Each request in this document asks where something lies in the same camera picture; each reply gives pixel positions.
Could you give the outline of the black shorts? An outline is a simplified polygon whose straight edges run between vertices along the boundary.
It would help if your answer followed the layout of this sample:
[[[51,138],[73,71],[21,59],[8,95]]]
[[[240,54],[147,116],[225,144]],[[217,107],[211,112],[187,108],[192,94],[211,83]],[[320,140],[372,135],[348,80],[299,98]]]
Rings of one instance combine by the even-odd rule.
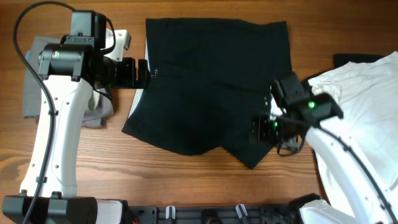
[[[255,168],[272,144],[249,140],[252,119],[292,72],[287,23],[147,19],[146,41],[152,79],[123,133],[186,156],[222,147]]]

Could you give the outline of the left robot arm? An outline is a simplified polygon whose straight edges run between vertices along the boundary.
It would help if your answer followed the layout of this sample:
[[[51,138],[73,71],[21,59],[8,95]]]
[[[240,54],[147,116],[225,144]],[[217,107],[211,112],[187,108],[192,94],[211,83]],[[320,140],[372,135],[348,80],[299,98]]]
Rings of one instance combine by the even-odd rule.
[[[76,157],[81,125],[96,84],[145,89],[147,61],[112,59],[104,15],[73,10],[71,31],[47,44],[32,71],[42,90],[34,151],[17,195],[6,196],[2,212],[14,223],[137,223],[125,200],[77,194]]]

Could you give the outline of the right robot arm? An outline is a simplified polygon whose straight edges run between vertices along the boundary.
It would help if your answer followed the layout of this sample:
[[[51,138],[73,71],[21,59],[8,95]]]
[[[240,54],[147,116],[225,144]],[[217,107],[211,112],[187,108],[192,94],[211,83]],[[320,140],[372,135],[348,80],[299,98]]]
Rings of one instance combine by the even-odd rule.
[[[397,201],[383,186],[358,144],[345,128],[343,112],[327,93],[314,95],[296,74],[276,79],[270,93],[281,114],[253,117],[250,138],[299,151],[300,137],[324,161],[346,197],[352,215],[316,194],[289,203],[289,223],[397,223]]]

